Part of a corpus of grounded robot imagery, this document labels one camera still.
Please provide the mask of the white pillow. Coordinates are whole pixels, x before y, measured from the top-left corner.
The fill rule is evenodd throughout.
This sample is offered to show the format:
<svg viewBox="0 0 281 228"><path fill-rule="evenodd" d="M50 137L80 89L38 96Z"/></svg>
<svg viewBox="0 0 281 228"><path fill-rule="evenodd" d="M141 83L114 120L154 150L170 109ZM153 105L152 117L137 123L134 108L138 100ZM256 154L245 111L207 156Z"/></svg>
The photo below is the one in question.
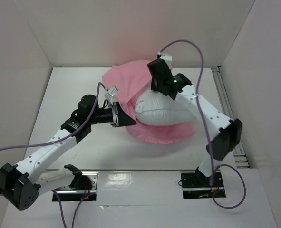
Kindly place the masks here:
<svg viewBox="0 0 281 228"><path fill-rule="evenodd" d="M143 124L171 126L195 120L195 116L183 105L160 92L145 88L137 98L134 113Z"/></svg>

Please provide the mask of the pink pillowcase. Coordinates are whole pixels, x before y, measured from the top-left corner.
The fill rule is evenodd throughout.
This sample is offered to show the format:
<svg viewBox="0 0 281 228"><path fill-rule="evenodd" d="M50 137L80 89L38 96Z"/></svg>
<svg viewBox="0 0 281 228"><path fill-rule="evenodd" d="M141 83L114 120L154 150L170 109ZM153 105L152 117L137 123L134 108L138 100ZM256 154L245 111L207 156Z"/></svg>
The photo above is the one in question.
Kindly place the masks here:
<svg viewBox="0 0 281 228"><path fill-rule="evenodd" d="M151 85L148 60L137 60L122 65L113 65L102 76L107 88L116 87L116 97L123 111L137 124L126 127L135 139L150 144L170 144L192 136L195 131L191 122L171 126L151 126L141 123L135 116L134 106L141 92Z"/></svg>

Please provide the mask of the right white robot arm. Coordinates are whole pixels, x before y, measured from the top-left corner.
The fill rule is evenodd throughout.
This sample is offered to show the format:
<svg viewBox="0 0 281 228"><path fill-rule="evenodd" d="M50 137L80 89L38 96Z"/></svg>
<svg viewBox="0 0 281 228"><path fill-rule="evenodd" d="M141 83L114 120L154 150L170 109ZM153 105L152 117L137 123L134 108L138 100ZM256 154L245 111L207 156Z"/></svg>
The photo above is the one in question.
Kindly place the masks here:
<svg viewBox="0 0 281 228"><path fill-rule="evenodd" d="M203 123L208 156L196 169L195 180L200 186L214 185L217 167L240 142L242 122L216 109L196 91L196 87L185 75L173 75L163 59L156 59L148 63L147 67L152 76L151 90L170 97Z"/></svg>

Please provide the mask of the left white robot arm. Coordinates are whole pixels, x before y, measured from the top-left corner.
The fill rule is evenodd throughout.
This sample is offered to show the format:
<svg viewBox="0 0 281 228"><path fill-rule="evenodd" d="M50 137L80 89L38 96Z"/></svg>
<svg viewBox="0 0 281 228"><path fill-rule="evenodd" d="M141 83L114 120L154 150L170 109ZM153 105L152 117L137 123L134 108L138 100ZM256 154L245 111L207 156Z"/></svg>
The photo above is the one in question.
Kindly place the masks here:
<svg viewBox="0 0 281 228"><path fill-rule="evenodd" d="M123 111L118 102L100 108L96 96L83 96L77 109L46 146L15 165L6 163L1 167L0 194L19 211L24 211L40 195L60 187L90 190L91 180L72 164L53 172L46 172L46 169L90 134L92 125L104 123L126 127L135 125L136 121Z"/></svg>

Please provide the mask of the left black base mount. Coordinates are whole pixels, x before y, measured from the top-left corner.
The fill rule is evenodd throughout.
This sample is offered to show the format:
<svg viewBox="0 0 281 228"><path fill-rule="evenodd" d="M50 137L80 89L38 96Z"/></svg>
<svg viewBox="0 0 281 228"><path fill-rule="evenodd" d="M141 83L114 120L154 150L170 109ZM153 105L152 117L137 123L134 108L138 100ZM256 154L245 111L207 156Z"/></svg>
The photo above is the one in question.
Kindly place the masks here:
<svg viewBox="0 0 281 228"><path fill-rule="evenodd" d="M97 172L83 172L81 183L77 187L63 186L55 189L63 202L77 202L85 197L85 201L96 201L97 199Z"/></svg>

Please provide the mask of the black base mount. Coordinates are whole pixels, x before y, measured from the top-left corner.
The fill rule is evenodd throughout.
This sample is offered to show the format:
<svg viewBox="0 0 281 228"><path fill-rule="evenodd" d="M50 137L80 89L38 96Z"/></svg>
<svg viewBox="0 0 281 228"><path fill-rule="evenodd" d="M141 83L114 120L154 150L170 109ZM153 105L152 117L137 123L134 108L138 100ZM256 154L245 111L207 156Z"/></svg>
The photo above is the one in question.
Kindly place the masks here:
<svg viewBox="0 0 281 228"><path fill-rule="evenodd" d="M184 200L212 198L215 192L216 198L226 198L223 178L219 171L215 174L215 184L212 187L209 181L201 183L195 171L181 172L181 179L178 181L178 185L182 188Z"/></svg>
<svg viewBox="0 0 281 228"><path fill-rule="evenodd" d="M77 187L63 186L55 189L63 202L77 202L85 197L85 201L96 201L97 199L97 172L83 172L81 183Z"/></svg>

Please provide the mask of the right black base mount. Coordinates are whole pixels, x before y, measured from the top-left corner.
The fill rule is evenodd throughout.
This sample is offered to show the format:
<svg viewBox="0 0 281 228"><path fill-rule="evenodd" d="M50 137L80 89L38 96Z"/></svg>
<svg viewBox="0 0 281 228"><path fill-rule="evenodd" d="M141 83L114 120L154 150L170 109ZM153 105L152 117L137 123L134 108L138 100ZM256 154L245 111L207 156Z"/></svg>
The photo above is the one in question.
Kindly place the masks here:
<svg viewBox="0 0 281 228"><path fill-rule="evenodd" d="M181 179L178 181L178 185L182 188L184 200L212 198L215 192L216 198L226 198L223 178L219 171L215 174L215 184L212 187L209 181L201 183L195 171L181 172Z"/></svg>

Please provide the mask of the aluminium frame rail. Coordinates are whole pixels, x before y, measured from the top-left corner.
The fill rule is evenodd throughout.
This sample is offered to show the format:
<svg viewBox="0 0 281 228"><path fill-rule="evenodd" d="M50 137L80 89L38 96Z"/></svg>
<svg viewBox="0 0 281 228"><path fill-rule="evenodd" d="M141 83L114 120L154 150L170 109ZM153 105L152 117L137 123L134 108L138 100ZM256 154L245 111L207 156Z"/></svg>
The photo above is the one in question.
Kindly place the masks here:
<svg viewBox="0 0 281 228"><path fill-rule="evenodd" d="M216 84L216 89L218 92L218 96L220 99L222 111L225 115L229 116L232 119L234 118L233 110L229 101L229 97L227 91L224 86L224 82L221 76L220 67L212 66L211 68L214 82ZM233 150L233 156L235 159L236 167L239 169L250 168L247 156L245 154L242 141L238 143L238 145Z"/></svg>

